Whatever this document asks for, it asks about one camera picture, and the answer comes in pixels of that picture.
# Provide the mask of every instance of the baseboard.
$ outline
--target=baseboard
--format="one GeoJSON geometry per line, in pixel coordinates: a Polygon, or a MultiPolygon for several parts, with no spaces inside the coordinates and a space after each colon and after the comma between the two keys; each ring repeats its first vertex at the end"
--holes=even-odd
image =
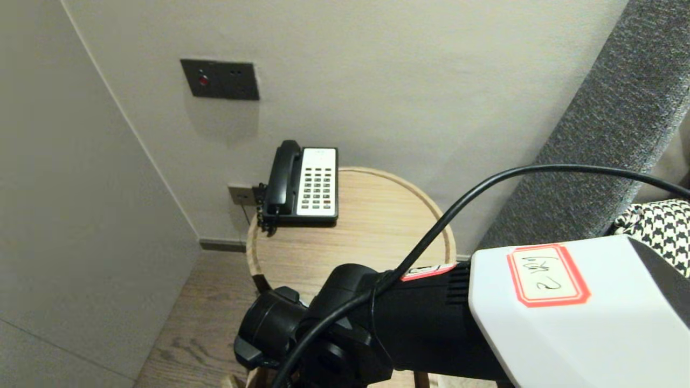
{"type": "Polygon", "coordinates": [[[205,251],[221,252],[247,252],[247,247],[242,241],[216,240],[212,238],[200,238],[199,245],[205,251]]]}

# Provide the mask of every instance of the wall outlet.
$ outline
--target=wall outlet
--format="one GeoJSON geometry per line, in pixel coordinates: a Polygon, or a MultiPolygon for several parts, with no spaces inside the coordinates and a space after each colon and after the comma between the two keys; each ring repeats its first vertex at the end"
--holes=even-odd
{"type": "Polygon", "coordinates": [[[233,199],[233,204],[256,206],[257,200],[251,185],[229,183],[228,190],[230,191],[230,198],[233,199]]]}

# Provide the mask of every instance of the black cable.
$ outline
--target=black cable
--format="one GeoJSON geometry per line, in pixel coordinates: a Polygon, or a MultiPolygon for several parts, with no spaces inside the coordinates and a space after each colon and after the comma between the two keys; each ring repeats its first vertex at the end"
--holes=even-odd
{"type": "MultiPolygon", "coordinates": [[[[441,218],[426,232],[426,235],[417,243],[417,245],[410,251],[400,265],[390,272],[380,284],[377,285],[376,295],[381,295],[392,285],[394,285],[414,262],[421,256],[424,250],[433,242],[439,233],[448,225],[448,223],[465,207],[468,203],[474,200],[479,194],[485,192],[495,184],[519,175],[526,175],[532,173],[553,173],[553,172],[568,172],[568,173],[593,173],[600,175],[610,175],[614,177],[623,177],[630,180],[636,180],[658,188],[662,188],[670,193],[674,193],[690,200],[690,190],[682,188],[678,185],[666,182],[651,175],[637,173],[635,171],[628,171],[621,168],[589,166],[585,164],[544,164],[539,166],[523,166],[516,167],[510,170],[505,170],[501,173],[492,175],[485,179],[477,186],[474,186],[470,191],[465,193],[458,199],[441,218]]],[[[272,388],[280,388],[281,383],[288,377],[297,361],[302,356],[307,346],[313,342],[318,335],[323,333],[335,321],[339,320],[345,314],[354,308],[361,306],[371,297],[370,291],[365,291],[347,302],[341,304],[338,308],[331,311],[326,317],[322,318],[318,323],[307,331],[302,338],[297,342],[292,351],[287,355],[271,385],[272,388]]]]}
{"type": "Polygon", "coordinates": [[[374,287],[371,287],[371,292],[369,293],[369,326],[371,328],[371,336],[374,338],[375,341],[379,343],[381,348],[384,350],[384,353],[386,354],[386,357],[388,357],[391,362],[393,361],[393,357],[391,357],[391,354],[388,352],[388,349],[384,346],[383,342],[379,340],[379,336],[376,334],[376,319],[374,316],[375,308],[376,308],[376,293],[379,290],[379,285],[381,284],[381,281],[390,273],[391,271],[388,270],[386,272],[383,272],[381,276],[379,276],[378,279],[376,279],[376,282],[374,283],[374,287]]]}
{"type": "Polygon", "coordinates": [[[247,215],[247,210],[244,209],[244,205],[242,205],[242,213],[244,213],[244,218],[247,220],[247,225],[251,225],[252,223],[249,221],[249,216],[247,215]]]}

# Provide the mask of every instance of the vent grille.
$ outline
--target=vent grille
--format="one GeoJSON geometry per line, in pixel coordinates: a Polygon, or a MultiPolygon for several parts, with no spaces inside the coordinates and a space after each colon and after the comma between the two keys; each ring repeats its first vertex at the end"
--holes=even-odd
{"type": "Polygon", "coordinates": [[[470,267],[455,267],[450,274],[448,291],[446,292],[446,304],[466,304],[470,291],[470,267]]]}

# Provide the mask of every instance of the label sticker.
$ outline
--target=label sticker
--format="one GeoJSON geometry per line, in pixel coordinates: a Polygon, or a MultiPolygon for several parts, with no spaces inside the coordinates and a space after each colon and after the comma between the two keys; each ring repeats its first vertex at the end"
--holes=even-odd
{"type": "Polygon", "coordinates": [[[451,263],[432,266],[421,266],[419,268],[410,268],[409,270],[407,270],[405,275],[403,275],[403,277],[400,278],[400,280],[402,280],[403,282],[408,282],[409,280],[416,280],[427,278],[429,276],[440,275],[455,268],[456,265],[457,263],[451,263]]]}
{"type": "Polygon", "coordinates": [[[587,302],[590,293],[565,246],[522,246],[508,255],[517,299],[527,307],[587,302]]]}

